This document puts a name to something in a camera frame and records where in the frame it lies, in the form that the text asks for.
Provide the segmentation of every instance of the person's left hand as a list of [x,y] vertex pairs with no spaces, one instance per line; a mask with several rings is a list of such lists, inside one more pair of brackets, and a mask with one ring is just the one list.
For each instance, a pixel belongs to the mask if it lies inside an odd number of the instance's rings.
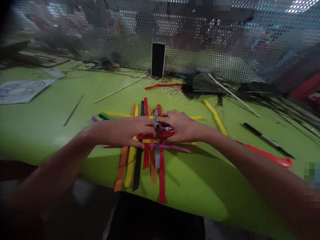
[[156,124],[148,116],[127,117],[99,121],[82,130],[93,145],[133,146],[144,148],[144,144],[132,138],[141,133],[156,137]]

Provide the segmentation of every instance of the smartphone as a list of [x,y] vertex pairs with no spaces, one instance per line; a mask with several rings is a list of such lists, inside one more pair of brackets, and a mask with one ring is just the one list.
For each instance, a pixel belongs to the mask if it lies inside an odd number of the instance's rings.
[[166,55],[166,45],[163,43],[152,43],[151,76],[163,77],[164,59]]

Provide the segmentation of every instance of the red handle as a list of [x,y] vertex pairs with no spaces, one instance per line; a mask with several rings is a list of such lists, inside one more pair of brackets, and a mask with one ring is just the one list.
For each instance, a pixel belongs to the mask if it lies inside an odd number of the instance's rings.
[[250,148],[252,151],[255,151],[256,153],[260,153],[261,155],[265,156],[266,158],[274,161],[275,163],[279,164],[280,166],[284,168],[290,168],[292,167],[292,161],[289,158],[279,158],[271,153],[267,153],[263,150],[260,150],[259,148],[252,147],[251,145],[247,144],[247,148]]

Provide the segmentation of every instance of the person's right hand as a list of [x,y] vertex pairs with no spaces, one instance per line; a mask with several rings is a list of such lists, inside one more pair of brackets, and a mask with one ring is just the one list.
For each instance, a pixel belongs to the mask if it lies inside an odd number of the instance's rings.
[[161,115],[157,122],[171,125],[175,134],[164,140],[163,144],[181,142],[206,142],[212,132],[216,129],[199,123],[190,118],[185,112],[177,110],[167,111]]

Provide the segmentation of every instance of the metal mesh panel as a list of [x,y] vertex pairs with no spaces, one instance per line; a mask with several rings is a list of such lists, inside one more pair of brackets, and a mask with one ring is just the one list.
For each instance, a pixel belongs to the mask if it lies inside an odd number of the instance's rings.
[[152,42],[163,42],[165,71],[283,84],[299,66],[286,89],[320,67],[318,0],[21,0],[11,9],[6,44],[29,39],[31,50],[75,59],[147,70]]

